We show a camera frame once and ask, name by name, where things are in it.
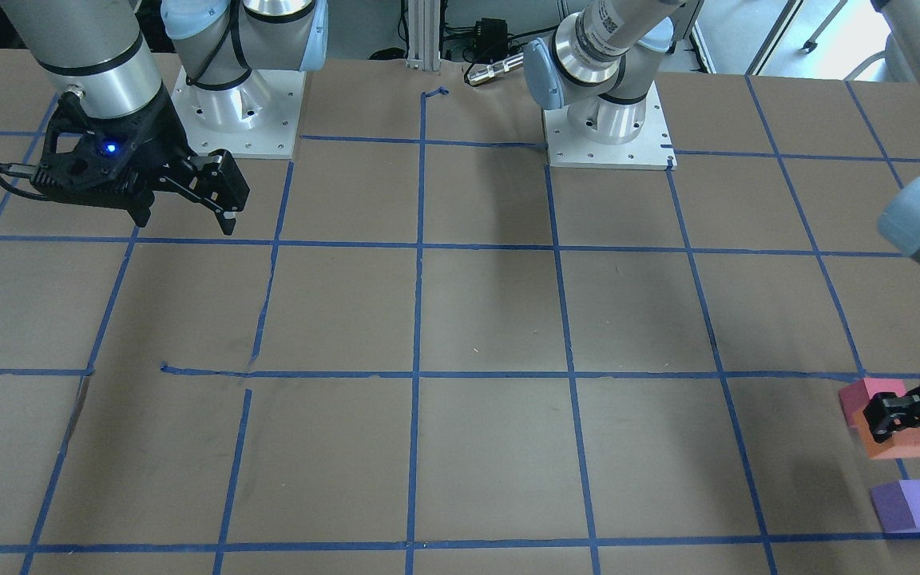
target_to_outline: light blue joint cap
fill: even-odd
[[[327,0],[318,0],[315,17],[311,21],[311,35],[307,36],[307,46],[303,48],[300,72],[317,72],[325,66],[325,52],[329,41],[329,10]]]
[[[920,250],[920,178],[886,206],[879,216],[879,233],[906,257]]]
[[[541,109],[561,109],[565,105],[563,85],[547,44],[550,41],[536,38],[525,46],[525,80],[527,91]]]
[[[645,34],[645,37],[638,40],[638,44],[653,52],[668,51],[669,46],[672,46],[672,19],[666,18],[658,22],[655,28]]]
[[[199,34],[229,8],[229,0],[163,0],[161,21],[165,35],[172,40],[186,40]]]

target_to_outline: block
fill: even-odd
[[[902,379],[858,379],[857,382],[851,383],[840,390],[840,407],[843,408],[843,417],[847,420],[847,425],[851,428],[857,428],[852,415],[855,411],[861,411],[872,400],[872,396],[880,392],[892,392],[897,396],[906,393],[904,381]]]
[[[855,411],[851,419],[858,418],[861,411]],[[868,426],[858,426],[858,435],[861,437],[865,451],[872,459],[905,459],[920,458],[920,428],[900,430],[882,443],[872,439],[872,432]]]
[[[871,489],[872,505],[885,533],[920,533],[920,479]]]

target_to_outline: white mounting plate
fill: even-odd
[[[614,170],[665,170],[676,168],[669,127],[652,83],[645,98],[648,112],[641,133],[625,145],[603,145],[585,138],[567,117],[567,108],[544,110],[549,165],[555,168],[611,168]]]
[[[176,88],[172,91],[172,104],[187,131],[190,149],[209,153],[214,149],[227,149],[234,157],[256,157],[261,160],[289,160],[296,143],[296,126],[300,120],[303,102],[304,72],[287,69],[259,69],[278,101],[281,113],[275,114],[269,124],[258,125],[246,132],[216,132],[201,124],[195,112],[196,103],[187,88],[186,70],[180,69]]]

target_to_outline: blue grid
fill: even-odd
[[[894,157],[888,156],[884,146],[879,140],[875,130],[872,127],[872,124],[868,121],[868,117],[862,109],[861,102],[857,98],[857,95],[854,94],[853,89],[850,88],[850,85],[847,85],[848,90],[853,96],[855,105],[858,106],[859,112],[862,114],[862,118],[865,120],[870,131],[872,132],[873,138],[877,145],[879,146],[882,157],[832,157],[832,156],[810,156],[810,154],[787,154],[781,153],[778,150],[776,145],[775,138],[771,134],[771,129],[767,124],[766,119],[764,119],[764,114],[762,106],[760,106],[759,98],[755,94],[755,90],[751,86],[751,79],[746,79],[748,83],[748,88],[751,90],[751,95],[755,99],[755,107],[759,116],[762,117],[763,126],[767,131],[769,136],[769,141],[771,146],[773,146],[773,153],[726,153],[719,152],[719,150],[677,150],[677,153],[683,154],[709,154],[709,156],[734,156],[734,157],[776,157],[778,160],[784,179],[786,180],[790,192],[792,194],[793,200],[795,200],[797,211],[799,211],[800,217],[802,217],[804,228],[808,234],[808,239],[811,241],[811,250],[793,250],[793,251],[781,251],[781,250],[720,250],[720,248],[693,248],[690,244],[690,239],[688,236],[687,226],[685,224],[682,210],[680,210],[679,197],[676,195],[676,183],[674,177],[672,177],[672,171],[667,171],[668,174],[668,184],[669,189],[671,189],[672,199],[674,200],[676,214],[678,215],[678,220],[680,223],[680,232],[682,232],[684,247],[683,248],[667,248],[667,247],[633,247],[628,245],[628,247],[599,247],[599,245],[561,245],[559,243],[559,237],[556,227],[556,215],[555,215],[555,206],[552,197],[552,187],[551,187],[551,176],[546,167],[546,181],[547,181],[547,193],[549,198],[549,211],[550,211],[550,221],[552,226],[552,244],[551,245],[493,245],[493,244],[424,244],[423,241],[423,220],[424,220],[424,168],[425,168],[425,149],[428,145],[457,145],[457,146],[478,146],[478,147],[541,147],[541,145],[535,145],[534,143],[526,142],[499,142],[499,143],[483,143],[483,142],[464,142],[464,141],[428,141],[425,138],[425,123],[426,123],[426,106],[425,102],[428,97],[437,95],[439,93],[446,93],[445,89],[439,89],[431,93],[421,94],[421,137],[419,139],[391,139],[391,138],[350,138],[350,137],[335,137],[335,136],[303,136],[306,139],[314,139],[314,141],[364,141],[364,142],[393,142],[393,143],[412,143],[412,145],[418,145],[420,148],[420,175],[419,175],[419,192],[418,192],[418,239],[415,244],[393,244],[393,243],[344,243],[343,241],[297,241],[297,240],[281,240],[281,228],[282,221],[284,221],[284,214],[286,210],[286,204],[288,204],[288,194],[289,186],[291,186],[291,176],[292,176],[292,164],[289,165],[289,169],[286,175],[286,181],[284,186],[284,197],[282,197],[282,203],[280,207],[280,214],[277,224],[277,229],[274,235],[274,239],[271,241],[267,240],[206,240],[206,239],[153,239],[153,237],[139,237],[139,230],[134,229],[129,237],[86,237],[86,236],[0,236],[0,241],[81,241],[81,243],[126,243],[127,251],[125,251],[125,257],[123,262],[121,262],[120,270],[118,270],[116,281],[113,284],[112,295],[109,297],[109,304],[106,305],[105,313],[103,313],[102,321],[99,324],[99,330],[96,335],[95,343],[92,348],[87,368],[83,369],[25,369],[25,368],[0,368],[0,375],[25,375],[25,376],[80,376],[81,385],[80,388],[83,389],[86,381],[85,378],[87,375],[91,375],[94,371],[95,359],[97,357],[98,351],[100,350],[101,342],[103,336],[105,336],[105,331],[107,325],[109,325],[109,318],[112,316],[114,304],[116,304],[117,294],[120,291],[121,283],[125,276],[125,270],[127,270],[130,259],[133,254],[133,250],[136,244],[247,244],[247,245],[271,245],[272,247],[272,269],[269,277],[268,289],[266,291],[265,305],[263,306],[262,311],[260,311],[259,322],[258,322],[258,331],[256,332],[256,341],[255,346],[252,349],[252,360],[258,356],[260,350],[260,341],[262,341],[262,336],[264,332],[264,324],[266,319],[266,310],[269,297],[271,295],[271,287],[273,276],[275,272],[275,266],[278,258],[278,248],[284,247],[284,245],[307,245],[307,247],[355,247],[355,248],[415,248],[417,252],[417,278],[415,284],[415,330],[414,330],[414,360],[413,360],[413,371],[402,371],[402,372],[393,372],[393,371],[251,371],[252,362],[248,364],[248,369],[242,372],[235,371],[202,371],[202,369],[193,369],[193,368],[181,368],[181,367],[170,367],[169,365],[163,365],[161,370],[163,372],[168,372],[172,375],[232,375],[238,376],[238,378],[285,378],[285,379],[294,379],[294,378],[369,378],[369,376],[384,376],[384,378],[412,378],[413,388],[412,388],[412,411],[411,411],[411,446],[410,446],[410,469],[409,469],[409,479],[408,479],[408,526],[406,527],[406,540],[404,541],[346,541],[346,542],[272,542],[272,543],[227,543],[226,536],[228,535],[228,528],[230,517],[233,509],[233,499],[236,491],[236,483],[238,478],[238,470],[240,470],[240,456],[242,455],[242,450],[244,450],[244,441],[246,429],[248,428],[248,416],[249,416],[249,407],[251,407],[252,393],[251,390],[246,390],[244,394],[244,408],[242,408],[241,420],[240,420],[240,429],[238,430],[236,438],[236,448],[234,452],[234,459],[232,470],[230,473],[230,482],[227,490],[226,503],[224,506],[222,528],[220,528],[220,537],[217,543],[186,543],[186,545],[42,545],[40,543],[41,531],[44,527],[45,520],[47,518],[48,510],[50,509],[52,498],[54,498],[54,492],[56,485],[58,484],[58,477],[61,473],[63,463],[65,463],[65,456],[67,451],[67,444],[69,444],[69,432],[63,438],[61,449],[59,449],[58,456],[54,465],[54,470],[52,470],[51,478],[49,480],[48,487],[46,488],[45,496],[43,499],[43,505],[35,525],[35,529],[30,538],[30,543],[28,545],[0,545],[0,553],[22,553],[25,556],[23,561],[23,566],[21,570],[21,575],[26,575],[30,571],[30,563],[32,563],[33,557],[36,553],[214,553],[216,555],[214,573],[218,574],[222,570],[222,561],[224,553],[246,553],[246,552],[297,552],[297,550],[402,550],[406,552],[406,575],[410,575],[413,572],[413,552],[415,549],[530,549],[530,547],[537,547],[537,549],[544,549],[544,547],[588,547],[591,550],[592,554],[592,564],[593,572],[599,574],[601,572],[599,561],[598,561],[598,549],[600,547],[611,547],[611,546],[655,546],[655,545],[762,545],[764,550],[766,550],[767,561],[769,561],[769,568],[771,573],[776,573],[776,564],[773,557],[773,549],[771,545],[773,543],[790,543],[790,542],[817,542],[817,541],[855,541],[855,540],[906,540],[914,539],[920,540],[920,534],[883,534],[883,533],[832,533],[832,534],[770,534],[767,532],[766,526],[764,526],[762,507],[760,507],[759,495],[757,495],[757,488],[755,486],[755,480],[753,480],[751,474],[751,467],[748,463],[748,454],[746,454],[746,447],[744,445],[744,438],[742,438],[742,433],[740,430],[739,422],[736,416],[736,411],[733,404],[732,394],[728,386],[728,379],[743,379],[743,378],[769,378],[769,379],[781,379],[781,378],[819,378],[819,379],[835,379],[835,381],[848,382],[853,381],[855,376],[860,375],[872,375],[872,376],[883,376],[883,378],[904,378],[904,379],[916,379],[917,374],[869,374],[866,372],[864,367],[862,367],[861,360],[859,360],[859,354],[857,347],[854,344],[853,336],[850,334],[847,326],[847,317],[843,313],[843,306],[840,305],[839,298],[835,294],[835,288],[833,287],[832,280],[828,274],[828,271],[823,263],[823,256],[839,256],[839,257],[861,257],[861,258],[898,258],[901,257],[895,252],[823,252],[818,248],[817,243],[815,242],[814,234],[811,233],[810,226],[807,225],[807,218],[804,215],[803,207],[800,204],[799,198],[796,196],[796,192],[793,189],[792,182],[790,181],[789,173],[784,164],[784,159],[815,159],[815,160],[825,160],[825,161],[884,161],[890,166],[894,178],[897,179],[898,183],[899,178],[897,171],[895,171],[894,163],[920,163],[920,159],[894,159]],[[39,131],[37,132],[7,132],[0,131],[0,136],[30,136],[34,139],[32,145],[26,154],[26,159],[30,157],[30,154],[34,150],[34,145],[37,141],[37,138],[43,135],[44,124],[47,123],[48,116],[51,112],[51,106],[49,106],[48,113],[43,117],[43,121]],[[3,197],[3,200],[0,204],[0,215],[2,210],[5,207],[6,202],[8,201],[7,196]],[[565,350],[566,350],[566,359],[567,359],[567,371],[485,371],[485,372],[453,372],[453,371],[421,371],[419,363],[419,346],[420,346],[420,312],[421,312],[421,267],[422,267],[422,255],[424,248],[453,248],[453,250],[551,250],[554,252],[555,264],[556,264],[556,276],[557,284],[559,287],[560,295],[560,308],[561,316],[563,323],[563,335],[565,335]],[[569,333],[569,317],[566,314],[566,301],[565,301],[565,285],[563,285],[563,275],[562,275],[562,258],[561,255],[563,252],[577,252],[577,251],[599,251],[599,252],[683,252],[686,254],[692,270],[692,275],[694,276],[695,288],[697,290],[698,298],[700,298],[700,304],[702,312],[704,313],[706,331],[708,331],[709,343],[712,346],[712,357],[716,363],[716,371],[708,372],[588,372],[588,371],[576,371],[573,365],[573,346],[572,341],[570,341]],[[840,321],[843,323],[844,330],[847,331],[848,343],[851,346],[851,352],[853,352],[855,357],[855,367],[857,371],[855,372],[799,372],[799,371],[724,371],[722,361],[720,361],[719,346],[716,342],[715,331],[712,328],[711,318],[708,317],[708,305],[705,302],[704,297],[704,287],[702,287],[700,274],[698,274],[697,266],[695,264],[694,255],[695,254],[737,254],[737,255],[749,255],[749,254],[768,254],[768,255],[783,255],[783,256],[807,256],[815,257],[820,263],[820,268],[822,273],[825,276],[827,288],[832,295],[834,304],[836,305],[837,311],[839,311]],[[584,499],[585,499],[585,520],[588,523],[589,536],[587,538],[567,538],[567,539],[552,539],[552,540],[529,540],[529,539],[511,539],[511,540],[497,540],[497,541],[486,541],[486,540],[454,540],[454,541],[432,541],[432,542],[421,542],[418,543],[415,541],[414,528],[415,528],[415,507],[416,507],[416,473],[417,473],[417,455],[418,455],[418,446],[417,446],[417,426],[418,426],[418,408],[419,408],[419,384],[421,378],[555,378],[555,379],[567,379],[570,385],[570,397],[572,397],[572,408],[573,408],[573,421],[574,421],[574,434],[577,438],[577,454],[578,454],[578,463],[580,463],[581,468],[581,483],[583,483]],[[756,536],[728,536],[728,537],[635,537],[635,538],[598,538],[593,521],[593,509],[591,505],[591,490],[588,482],[588,471],[587,471],[587,461],[585,460],[584,452],[584,442],[583,434],[581,434],[581,425],[580,425],[580,411],[578,411],[578,401],[577,401],[577,379],[591,379],[591,378],[618,378],[618,379],[718,379],[720,385],[722,385],[724,390],[724,397],[727,402],[727,409],[730,414],[731,422],[733,423],[734,434],[737,440],[738,449],[741,456],[741,463],[744,467],[745,478],[748,483],[749,490],[751,491],[752,505],[755,507],[755,517],[757,524],[759,524],[759,535]],[[901,472],[903,477],[908,476],[906,474],[906,469],[902,465],[902,462],[898,462],[899,472]]]

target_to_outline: orange block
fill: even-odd
[[[862,418],[859,411],[851,416],[851,421],[858,421],[858,418]],[[872,432],[868,429],[868,425],[858,426],[858,435],[861,437],[861,442],[865,444],[865,451],[868,452],[869,458],[920,458],[920,428],[901,430],[882,443],[876,443],[872,439]]]

